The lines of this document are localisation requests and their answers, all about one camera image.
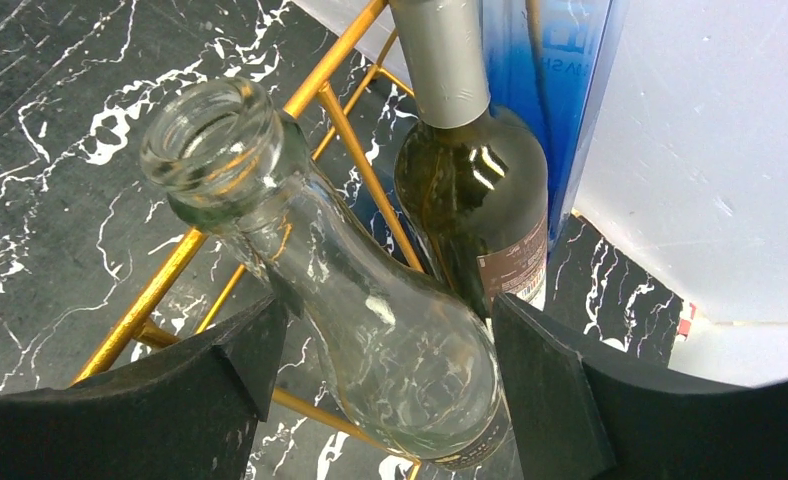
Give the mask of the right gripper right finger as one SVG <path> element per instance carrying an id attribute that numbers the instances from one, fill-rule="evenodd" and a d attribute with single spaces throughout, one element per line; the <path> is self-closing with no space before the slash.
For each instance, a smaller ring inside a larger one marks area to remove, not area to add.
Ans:
<path id="1" fill-rule="evenodd" d="M 527 479 L 788 479 L 788 380 L 680 373 L 572 330 L 511 294 L 492 322 Z"/>

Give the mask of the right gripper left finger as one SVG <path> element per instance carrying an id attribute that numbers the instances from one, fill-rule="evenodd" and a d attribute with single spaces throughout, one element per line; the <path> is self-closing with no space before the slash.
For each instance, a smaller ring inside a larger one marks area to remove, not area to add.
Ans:
<path id="1" fill-rule="evenodd" d="M 288 316 L 265 297 L 65 389 L 0 395 L 0 479 L 241 479 Z"/>

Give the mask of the clear tall glass bottle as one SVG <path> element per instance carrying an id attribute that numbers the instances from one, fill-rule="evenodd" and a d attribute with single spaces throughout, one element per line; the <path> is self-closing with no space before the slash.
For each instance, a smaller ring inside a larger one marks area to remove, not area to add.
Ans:
<path id="1" fill-rule="evenodd" d="M 178 218 L 311 327 L 330 394 L 372 440 L 451 471 L 503 445 L 511 425 L 482 322 L 375 241 L 260 84 L 186 89 L 151 121 L 140 164 Z"/>

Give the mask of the dark brown wine bottle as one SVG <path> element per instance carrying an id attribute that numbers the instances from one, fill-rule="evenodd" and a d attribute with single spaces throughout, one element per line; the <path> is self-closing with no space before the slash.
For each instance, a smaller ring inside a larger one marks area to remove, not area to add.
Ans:
<path id="1" fill-rule="evenodd" d="M 546 301 L 543 148 L 493 106 L 475 1 L 393 1 L 418 110 L 395 162 L 395 190 L 431 274 L 480 317 L 494 297 Z"/>

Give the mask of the blue glass bottle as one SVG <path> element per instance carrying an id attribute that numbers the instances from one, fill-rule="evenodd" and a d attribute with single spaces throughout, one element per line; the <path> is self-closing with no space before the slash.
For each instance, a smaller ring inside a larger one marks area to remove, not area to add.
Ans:
<path id="1" fill-rule="evenodd" d="M 574 205 L 629 6 L 629 0 L 481 4 L 492 101 L 524 120 L 547 158 L 550 247 Z"/>

